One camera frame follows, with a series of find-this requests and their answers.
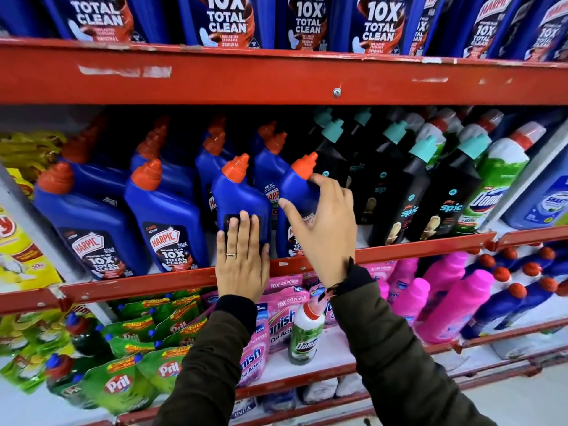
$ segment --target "white and green bottle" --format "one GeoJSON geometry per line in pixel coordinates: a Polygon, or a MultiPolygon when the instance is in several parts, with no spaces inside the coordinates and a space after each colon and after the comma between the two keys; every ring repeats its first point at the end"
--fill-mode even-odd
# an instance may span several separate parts
{"type": "Polygon", "coordinates": [[[327,301],[312,298],[298,308],[290,335],[288,359],[294,365],[305,365],[316,355],[317,342],[322,336],[327,301]]]}
{"type": "Polygon", "coordinates": [[[452,229],[453,235],[475,233],[529,163],[525,151],[545,132],[546,128],[531,121],[489,147],[477,167],[481,185],[452,229]]]}
{"type": "Polygon", "coordinates": [[[448,130],[449,125],[456,118],[456,113],[449,107],[444,107],[436,113],[436,116],[430,121],[426,122],[416,135],[416,143],[420,140],[425,140],[431,135],[436,138],[436,152],[430,161],[426,163],[426,170],[432,170],[438,158],[442,155],[444,146],[446,145],[446,138],[444,133],[448,130]]]}

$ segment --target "cleaning product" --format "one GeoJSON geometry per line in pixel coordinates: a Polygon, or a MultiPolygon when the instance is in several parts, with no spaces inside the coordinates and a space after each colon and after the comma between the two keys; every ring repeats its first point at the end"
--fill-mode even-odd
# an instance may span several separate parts
{"type": "Polygon", "coordinates": [[[200,148],[197,157],[195,157],[195,167],[197,167],[199,180],[201,182],[203,211],[209,225],[213,225],[213,223],[217,224],[217,205],[211,193],[211,185],[215,178],[221,173],[224,165],[228,163],[228,161],[221,156],[224,143],[224,131],[216,135],[211,135],[203,142],[202,148],[200,148]]]}
{"type": "Polygon", "coordinates": [[[505,195],[513,181],[529,162],[525,151],[540,139],[546,128],[531,121],[509,137],[494,142],[477,167],[482,179],[474,199],[452,229],[454,235],[469,235],[485,221],[493,207],[505,195]]]}
{"type": "Polygon", "coordinates": [[[436,23],[442,13],[444,1],[445,0],[426,0],[408,55],[421,56],[426,53],[430,46],[430,41],[434,34],[433,32],[436,29],[436,23]]]}
{"type": "Polygon", "coordinates": [[[522,0],[482,0],[473,22],[464,21],[458,31],[452,56],[464,58],[494,58],[501,47],[501,39],[517,12],[522,0]]]}
{"type": "Polygon", "coordinates": [[[97,404],[83,394],[80,381],[92,367],[103,362],[94,358],[72,358],[66,354],[52,354],[46,362],[47,390],[61,396],[71,405],[81,409],[94,409],[97,404]]]}
{"type": "Polygon", "coordinates": [[[478,269],[456,282],[416,333],[426,343],[444,343],[455,338],[475,311],[490,297],[493,275],[478,269]]]}
{"type": "Polygon", "coordinates": [[[551,227],[568,209],[568,147],[544,168],[503,220],[519,230],[551,227]]]}
{"type": "Polygon", "coordinates": [[[544,246],[538,250],[538,252],[529,254],[528,256],[524,256],[517,260],[515,264],[509,267],[511,272],[516,272],[521,269],[527,263],[536,263],[538,264],[541,269],[546,269],[550,266],[554,259],[556,258],[556,254],[550,246],[544,246]]]}
{"type": "Polygon", "coordinates": [[[425,0],[334,0],[331,50],[408,55],[425,0]]]}
{"type": "Polygon", "coordinates": [[[388,279],[388,302],[393,304],[402,290],[408,287],[408,284],[414,279],[414,275],[418,269],[417,258],[405,258],[396,263],[393,273],[388,279]]]}
{"type": "Polygon", "coordinates": [[[209,267],[199,208],[161,189],[161,168],[154,159],[136,169],[124,193],[146,246],[162,272],[209,267]]]}
{"type": "Polygon", "coordinates": [[[493,258],[495,259],[495,266],[502,266],[509,269],[515,265],[519,259],[519,254],[515,248],[508,246],[495,254],[493,258]]]}
{"type": "Polygon", "coordinates": [[[340,186],[345,187],[349,176],[349,162],[335,146],[344,132],[342,125],[343,120],[337,118],[323,128],[322,142],[316,148],[317,162],[314,173],[335,179],[340,186]]]}
{"type": "Polygon", "coordinates": [[[34,204],[82,264],[99,279],[146,275],[147,255],[126,214],[72,188],[70,164],[57,163],[38,179],[34,204]]]}
{"type": "Polygon", "coordinates": [[[326,51],[331,0],[276,0],[276,48],[326,51]]]}
{"type": "Polygon", "coordinates": [[[552,2],[525,47],[523,57],[520,58],[525,61],[549,61],[568,30],[568,0],[546,1],[552,2]]]}
{"type": "Polygon", "coordinates": [[[523,315],[528,313],[531,309],[536,308],[541,303],[544,303],[552,297],[558,288],[557,282],[552,278],[542,278],[539,281],[533,282],[527,286],[527,297],[524,301],[509,313],[502,322],[500,322],[495,330],[503,330],[511,327],[523,315]]]}
{"type": "Polygon", "coordinates": [[[409,326],[413,326],[416,317],[426,305],[429,291],[430,284],[428,281],[415,278],[393,303],[393,312],[404,318],[409,326]]]}
{"type": "Polygon", "coordinates": [[[323,332],[326,305],[326,301],[312,298],[296,311],[288,345],[288,360],[293,365],[305,365],[316,355],[317,341],[323,332]]]}
{"type": "Polygon", "coordinates": [[[94,367],[79,384],[85,396],[112,415],[149,407],[157,389],[136,368],[141,353],[94,367]]]}
{"type": "Polygon", "coordinates": [[[43,0],[61,37],[170,43],[162,0],[43,0]]]}
{"type": "Polygon", "coordinates": [[[527,289],[518,282],[514,282],[506,290],[493,294],[464,326],[461,335],[465,339],[486,336],[505,316],[518,308],[526,296],[527,289]]]}
{"type": "Polygon", "coordinates": [[[420,130],[418,130],[418,133],[416,134],[416,141],[412,144],[412,146],[421,140],[429,138],[430,136],[434,136],[436,138],[436,151],[428,160],[426,170],[432,170],[434,168],[434,164],[436,164],[439,157],[442,155],[442,151],[446,145],[446,138],[444,134],[448,130],[448,126],[455,119],[456,113],[452,109],[445,107],[438,111],[434,118],[430,119],[420,128],[420,130]]]}
{"type": "Polygon", "coordinates": [[[160,393],[169,395],[182,368],[182,360],[190,347],[167,348],[147,353],[136,368],[160,393]]]}
{"type": "Polygon", "coordinates": [[[387,187],[384,205],[375,209],[375,222],[369,246],[400,243],[412,217],[418,211],[422,196],[430,185],[426,163],[436,152],[436,138],[418,141],[410,150],[412,157],[394,172],[393,186],[387,187]]]}
{"type": "Polygon", "coordinates": [[[243,183],[248,161],[248,154],[235,157],[225,164],[213,181],[211,192],[217,204],[217,226],[227,233],[229,220],[238,219],[240,211],[248,212],[249,216],[256,215],[260,223],[260,245],[264,245],[270,242],[272,203],[263,193],[243,183]]]}
{"type": "Polygon", "coordinates": [[[276,0],[178,0],[188,45],[274,49],[276,0]]]}
{"type": "Polygon", "coordinates": [[[555,0],[522,0],[507,28],[497,55],[504,59],[523,59],[525,51],[546,11],[555,0]]]}
{"type": "Polygon", "coordinates": [[[61,158],[73,169],[73,193],[100,199],[124,208],[124,186],[127,177],[108,167],[89,163],[89,145],[83,137],[67,142],[61,149],[61,158]]]}
{"type": "Polygon", "coordinates": [[[98,321],[94,317],[84,317],[74,312],[67,315],[65,329],[71,335],[71,343],[83,356],[94,356],[110,360],[112,354],[101,332],[96,328],[98,321]]]}
{"type": "Polygon", "coordinates": [[[405,121],[392,123],[382,134],[379,146],[366,156],[365,182],[353,190],[353,212],[361,224],[374,222],[377,205],[387,195],[387,186],[396,186],[396,174],[406,161],[397,144],[406,134],[405,121]]]}
{"type": "Polygon", "coordinates": [[[268,197],[272,203],[272,228],[276,229],[280,180],[290,169],[290,165],[279,156],[286,133],[278,133],[269,138],[256,157],[254,157],[253,186],[268,197]]]}
{"type": "Polygon", "coordinates": [[[489,109],[473,124],[467,124],[459,133],[459,143],[464,143],[471,137],[490,135],[503,120],[504,114],[497,109],[489,109]]]}
{"type": "MultiPolygon", "coordinates": [[[[319,187],[308,181],[314,171],[317,153],[312,152],[297,160],[280,180],[280,197],[294,204],[304,221],[313,222],[319,202],[319,187]]],[[[282,208],[278,208],[276,221],[276,252],[279,257],[303,256],[302,245],[294,236],[292,226],[282,208]]]]}
{"type": "Polygon", "coordinates": [[[0,37],[51,37],[51,30],[34,0],[2,0],[0,37]]]}
{"type": "Polygon", "coordinates": [[[430,283],[430,291],[420,312],[419,321],[426,320],[446,297],[450,288],[464,277],[467,258],[468,254],[462,251],[446,254],[443,258],[431,264],[428,270],[424,272],[423,278],[430,283]]]}
{"type": "Polygon", "coordinates": [[[432,182],[420,202],[412,224],[406,230],[409,241],[444,237],[450,233],[473,194],[481,185],[475,159],[489,146],[487,135],[461,143],[432,172],[432,182]]]}
{"type": "MultiPolygon", "coordinates": [[[[149,133],[146,139],[138,145],[132,159],[130,160],[130,170],[134,172],[137,168],[153,159],[160,158],[160,149],[163,146],[163,139],[160,136],[149,133]]],[[[187,200],[195,200],[195,173],[188,166],[168,163],[161,158],[162,175],[160,187],[171,193],[181,195],[187,200]]]]}

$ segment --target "red metal shelf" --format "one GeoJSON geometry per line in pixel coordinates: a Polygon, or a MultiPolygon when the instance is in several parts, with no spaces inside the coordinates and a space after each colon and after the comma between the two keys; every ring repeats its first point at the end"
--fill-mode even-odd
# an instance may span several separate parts
{"type": "MultiPolygon", "coordinates": [[[[408,257],[424,257],[434,254],[447,254],[484,245],[493,239],[494,232],[480,233],[463,237],[436,239],[399,245],[362,248],[355,251],[355,261],[359,264],[398,260],[408,257]]],[[[305,257],[278,258],[270,261],[270,276],[280,277],[312,270],[305,257]]],[[[215,269],[187,270],[184,272],[160,273],[109,281],[64,284],[61,291],[69,304],[110,301],[154,293],[182,290],[190,287],[207,287],[217,284],[215,269]]]]}
{"type": "Polygon", "coordinates": [[[506,246],[529,245],[547,241],[558,241],[568,238],[568,225],[547,227],[545,229],[515,230],[505,233],[495,242],[489,242],[486,248],[489,251],[498,251],[506,246]]]}
{"type": "Polygon", "coordinates": [[[562,63],[33,39],[0,59],[3,104],[568,104],[562,63]]]}

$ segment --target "blue bottle with red cap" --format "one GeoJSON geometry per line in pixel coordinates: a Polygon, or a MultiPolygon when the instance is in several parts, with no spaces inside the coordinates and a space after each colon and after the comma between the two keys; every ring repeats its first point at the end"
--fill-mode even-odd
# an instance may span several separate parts
{"type": "MultiPolygon", "coordinates": [[[[297,159],[280,180],[280,197],[294,204],[305,222],[314,219],[319,202],[320,188],[308,181],[316,166],[317,153],[297,159]]],[[[294,236],[290,222],[278,207],[276,222],[276,252],[279,257],[303,256],[302,245],[294,236]]]]}
{"type": "Polygon", "coordinates": [[[39,176],[33,202],[81,263],[97,279],[146,275],[150,261],[127,214],[72,190],[73,170],[61,161],[39,176]]]}
{"type": "Polygon", "coordinates": [[[268,197],[272,203],[272,228],[276,229],[280,181],[290,165],[280,157],[280,151],[286,141],[286,133],[277,133],[270,137],[263,150],[254,157],[253,186],[268,197]]]}
{"type": "Polygon", "coordinates": [[[240,211],[250,216],[257,215],[260,223],[260,244],[270,243],[270,218],[272,205],[263,193],[243,182],[248,169],[249,155],[234,157],[225,164],[221,174],[211,187],[217,204],[217,226],[225,233],[229,230],[229,220],[239,218],[240,211]]]}
{"type": "Polygon", "coordinates": [[[162,164],[153,159],[140,166],[126,185],[124,198],[162,272],[209,266],[199,208],[161,188],[162,164]]]}
{"type": "Polygon", "coordinates": [[[195,167],[199,172],[201,183],[203,219],[211,227],[217,224],[217,205],[211,193],[211,185],[228,163],[222,156],[224,144],[225,132],[218,130],[203,142],[203,146],[195,157],[195,167]]]}

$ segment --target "green pouch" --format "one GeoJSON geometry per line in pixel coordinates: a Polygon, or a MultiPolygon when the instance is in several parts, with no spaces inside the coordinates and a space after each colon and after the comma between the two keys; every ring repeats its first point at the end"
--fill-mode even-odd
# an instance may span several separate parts
{"type": "Polygon", "coordinates": [[[112,337],[111,335],[106,336],[105,339],[109,342],[110,350],[117,359],[136,353],[146,354],[162,347],[161,341],[141,343],[132,339],[124,339],[120,336],[112,337]]]}
{"type": "Polygon", "coordinates": [[[148,353],[136,367],[160,393],[169,395],[174,390],[175,379],[181,371],[181,360],[189,348],[184,346],[148,353]]]}
{"type": "Polygon", "coordinates": [[[156,330],[151,332],[154,341],[162,341],[169,335],[186,328],[189,323],[199,316],[197,302],[192,301],[187,305],[176,309],[172,315],[156,326],[156,330]]]}
{"type": "Polygon", "coordinates": [[[135,354],[89,369],[80,381],[83,393],[115,416],[148,408],[158,390],[136,368],[142,358],[135,354]]]}
{"type": "Polygon", "coordinates": [[[167,318],[172,315],[177,309],[181,308],[188,303],[195,301],[197,303],[197,307],[201,312],[201,298],[199,295],[187,296],[184,298],[176,299],[175,301],[171,301],[169,303],[164,303],[156,308],[156,312],[152,315],[156,322],[163,322],[167,320],[167,318]]]}
{"type": "Polygon", "coordinates": [[[184,329],[175,332],[173,335],[164,339],[164,347],[180,347],[193,345],[197,332],[205,325],[207,317],[203,317],[200,321],[190,324],[184,329]]]}
{"type": "Polygon", "coordinates": [[[104,326],[102,334],[104,337],[112,335],[113,337],[119,336],[124,339],[148,343],[152,341],[152,338],[148,336],[148,332],[155,328],[156,325],[152,316],[143,315],[135,320],[107,324],[104,326]]]}
{"type": "Polygon", "coordinates": [[[170,300],[163,299],[150,299],[148,301],[138,301],[131,303],[121,303],[117,306],[117,314],[122,320],[132,320],[141,317],[142,315],[150,314],[150,309],[157,308],[170,300]]]}

